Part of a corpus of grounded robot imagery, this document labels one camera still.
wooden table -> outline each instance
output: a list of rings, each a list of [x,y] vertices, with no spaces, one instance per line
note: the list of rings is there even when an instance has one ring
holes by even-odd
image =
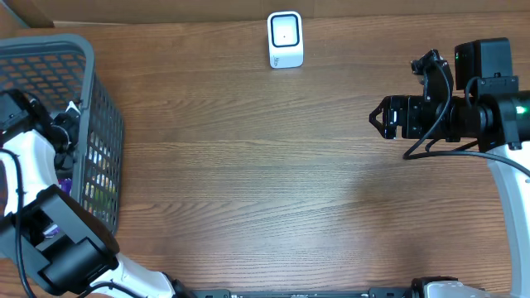
[[[529,27],[529,13],[307,19],[292,70],[268,65],[265,21],[18,33],[94,46],[126,121],[117,238],[142,265],[203,289],[449,275],[502,292],[508,242],[485,162],[403,161],[412,141],[383,140],[368,115],[386,95],[421,93],[410,60],[437,48],[453,68],[453,47],[480,38],[510,38],[528,89]],[[7,260],[0,294],[22,295]]]

small white device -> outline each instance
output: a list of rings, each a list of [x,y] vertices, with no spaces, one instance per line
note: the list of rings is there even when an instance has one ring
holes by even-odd
[[[304,39],[298,12],[274,12],[267,19],[268,54],[275,69],[304,62]]]

mesh basket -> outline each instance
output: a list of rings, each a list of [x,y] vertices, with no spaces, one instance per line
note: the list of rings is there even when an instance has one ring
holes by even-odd
[[[123,120],[94,71],[94,50],[81,36],[0,41],[0,89],[34,94],[55,116],[70,101],[81,112],[70,195],[116,233],[123,154]]]

cable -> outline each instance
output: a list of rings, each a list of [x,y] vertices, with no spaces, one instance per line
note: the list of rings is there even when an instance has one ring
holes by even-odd
[[[17,221],[15,222],[15,255],[17,258],[18,276],[22,283],[22,287],[26,292],[26,295],[30,298],[36,298],[35,294],[31,290],[30,284],[27,281],[26,270],[24,269],[24,260],[22,258],[22,209],[24,208],[24,187],[22,184],[22,168],[20,161],[15,153],[7,149],[0,148],[0,152],[8,154],[15,162],[15,168],[17,169],[17,193],[18,193],[18,204],[17,204]]]
[[[446,82],[446,87],[447,87],[446,106],[443,108],[443,110],[441,110],[440,116],[434,122],[434,124],[432,124],[432,127],[429,129],[429,131],[425,135],[423,135],[423,137],[421,139],[419,139],[414,145],[412,145],[412,147],[410,147],[407,150],[407,152],[405,152],[403,154],[403,159],[404,160],[410,159],[409,157],[410,157],[411,153],[413,153],[435,131],[435,129],[438,127],[438,125],[440,124],[441,120],[443,119],[444,115],[447,113],[447,110],[449,109],[449,106],[451,105],[451,88],[449,87],[449,81],[447,80],[446,74],[444,73],[444,70],[441,68],[441,66],[439,66],[437,63],[435,63],[434,65],[441,72],[441,74],[444,77],[444,81]]]
[[[95,291],[95,290],[97,290],[99,288],[102,288],[102,287],[108,287],[110,290],[116,289],[118,291],[121,291],[121,292],[131,296],[132,298],[144,298],[142,296],[136,295],[134,292],[132,292],[128,288],[120,286],[120,285],[117,285],[117,284],[115,284],[113,282],[102,282],[102,283],[99,283],[99,284],[97,284],[95,286],[91,286],[85,292],[83,292],[83,294],[79,295],[77,298],[85,298],[86,296],[88,296],[93,291]]]
[[[429,152],[431,150],[432,145],[436,144],[436,142],[440,141],[440,139],[433,139],[429,143],[425,145],[425,151]]]
[[[473,108],[473,105],[471,104],[470,100],[470,90],[471,85],[477,80],[480,79],[480,77],[473,77],[469,81],[467,81],[467,85],[465,86],[464,96],[465,96],[465,104],[467,104],[468,108]]]
[[[472,141],[471,143],[465,144],[464,146],[460,146],[458,148],[453,149],[452,151],[465,151],[472,147],[475,147],[479,145],[479,141]]]
[[[426,158],[426,157],[433,157],[433,156],[475,156],[475,157],[482,157],[485,159],[489,159],[492,161],[499,161],[504,164],[507,164],[509,166],[512,166],[516,168],[517,170],[520,170],[524,175],[527,175],[530,177],[530,170],[525,168],[524,166],[518,164],[515,161],[512,161],[506,157],[502,156],[496,156],[495,154],[490,153],[482,153],[482,152],[475,152],[475,151],[434,151],[434,152],[427,152],[427,153],[418,153],[414,154],[413,156],[410,156],[409,159],[419,159],[419,158]]]

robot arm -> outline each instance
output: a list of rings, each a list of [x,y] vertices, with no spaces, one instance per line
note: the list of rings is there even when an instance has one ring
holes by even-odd
[[[396,138],[397,127],[402,126],[403,138],[420,140],[403,155],[404,159],[429,156],[488,159],[503,206],[512,257],[511,296],[530,298],[530,92],[518,90],[518,78],[512,75],[510,45],[505,38],[457,46],[455,69],[456,88],[465,89],[465,99],[451,97],[453,81],[449,65],[437,50],[431,50],[412,62],[413,73],[423,76],[423,95],[387,96],[370,114],[369,121],[384,138]],[[382,123],[376,120],[380,113]],[[438,140],[459,142],[462,137],[477,141],[454,151],[429,152]],[[433,140],[426,146],[427,152],[411,155],[427,138]],[[476,144],[479,152],[466,151]],[[460,297],[453,291],[456,285],[447,286],[447,282],[439,281],[438,286],[436,282],[429,284],[425,287],[426,296]]]
[[[492,154],[509,158],[530,169],[530,142],[521,150],[508,145],[496,147]],[[504,211],[512,258],[512,292],[514,298],[530,297],[530,177],[498,161],[488,161]]]
[[[3,92],[0,101],[3,149],[17,156],[24,189],[18,213],[15,161],[0,154],[8,173],[6,218],[0,223],[4,254],[16,261],[12,219],[22,218],[26,273],[49,293],[81,294],[88,289],[114,297],[173,297],[176,291],[166,275],[148,271],[119,253],[112,234],[59,189],[55,169],[64,160],[57,160],[56,153],[65,158],[77,142],[77,107],[70,103],[52,120],[37,99],[27,100],[18,90]]]

